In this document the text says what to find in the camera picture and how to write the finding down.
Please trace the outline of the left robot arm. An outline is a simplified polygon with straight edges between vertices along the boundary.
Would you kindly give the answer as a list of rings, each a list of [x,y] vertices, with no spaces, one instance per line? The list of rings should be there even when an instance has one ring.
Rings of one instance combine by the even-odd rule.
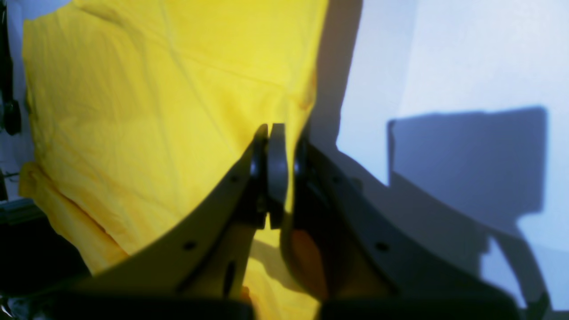
[[[1,1],[0,33],[0,88],[1,88],[1,130],[9,136],[22,131],[20,104],[13,96],[13,61],[8,37],[8,7]]]

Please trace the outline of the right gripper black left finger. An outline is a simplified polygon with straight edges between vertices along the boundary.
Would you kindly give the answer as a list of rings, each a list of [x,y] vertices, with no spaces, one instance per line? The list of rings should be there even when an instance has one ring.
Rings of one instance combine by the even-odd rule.
[[[265,225],[261,125],[193,212],[122,263],[58,293],[49,320],[253,320],[240,300],[254,235]]]

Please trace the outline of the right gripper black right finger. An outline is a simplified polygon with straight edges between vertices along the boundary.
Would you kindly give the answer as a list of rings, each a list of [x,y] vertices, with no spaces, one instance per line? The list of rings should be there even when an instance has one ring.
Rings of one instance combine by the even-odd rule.
[[[268,212],[289,271],[320,320],[541,320],[543,292],[514,299],[437,257],[390,222],[325,154],[285,124],[268,136]]]

